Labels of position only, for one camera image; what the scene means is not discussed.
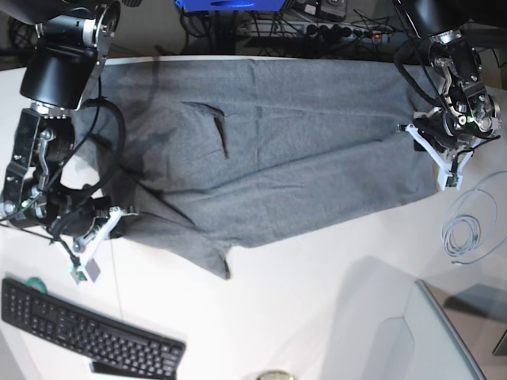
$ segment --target green object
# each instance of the green object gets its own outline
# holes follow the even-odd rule
[[[41,279],[38,279],[37,277],[32,277],[28,279],[25,283],[27,287],[31,287],[32,289],[35,289],[36,291],[39,291],[43,295],[46,295],[48,293],[48,289],[46,288],[46,285],[42,282]]]

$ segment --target gray fabric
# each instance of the gray fabric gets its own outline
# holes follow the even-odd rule
[[[140,63],[106,67],[103,89],[124,112],[123,163],[142,184],[120,173],[106,189],[143,212],[128,220],[126,238],[224,278],[232,245],[264,245],[436,191],[429,156],[396,133],[427,106],[390,64]],[[92,114],[79,113],[81,133]],[[104,119],[101,134],[114,139]],[[90,146],[82,154],[94,163]],[[107,156],[98,157],[104,169]]]

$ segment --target keyboard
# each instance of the keyboard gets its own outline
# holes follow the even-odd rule
[[[91,313],[14,279],[2,281],[2,320],[139,378],[174,380],[182,342]]]

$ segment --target white table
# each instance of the white table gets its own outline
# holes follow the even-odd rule
[[[23,73],[0,73],[0,173],[10,158],[21,108],[29,104],[18,95]],[[501,169],[507,169],[503,138],[471,159],[462,191]],[[68,181],[93,175],[82,162],[65,171]],[[502,199],[506,185],[507,176],[493,186],[501,208],[499,234],[507,231],[502,214],[507,212]],[[458,195],[447,190],[418,203],[257,249],[235,248],[228,257],[230,281],[172,253],[122,239],[103,244],[99,280],[76,286],[56,247],[5,229],[0,230],[0,274],[20,279],[38,276],[54,295],[185,340],[187,352],[179,380],[254,380],[259,371],[274,368],[290,371],[300,380],[338,378],[337,374],[354,379],[364,368],[378,321],[401,313],[416,278],[449,294],[476,283],[507,290],[507,245],[468,267],[453,266],[444,254],[440,224]],[[487,210],[478,202],[472,211],[480,216]],[[487,323],[482,327],[489,339],[499,339],[505,326]],[[14,351],[28,350],[31,368],[42,379],[109,378],[91,374],[80,355],[3,322],[0,329]],[[465,339],[465,343],[487,377],[498,366],[507,365],[482,350],[484,342],[479,342],[480,350],[475,350],[477,341]]]

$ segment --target screw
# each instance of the screw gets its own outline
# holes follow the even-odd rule
[[[44,140],[53,140],[55,138],[55,134],[51,129],[45,129],[40,134],[40,137],[43,138]]]
[[[12,203],[10,200],[8,200],[3,204],[3,209],[6,212],[6,214],[13,214],[16,211],[14,203]]]

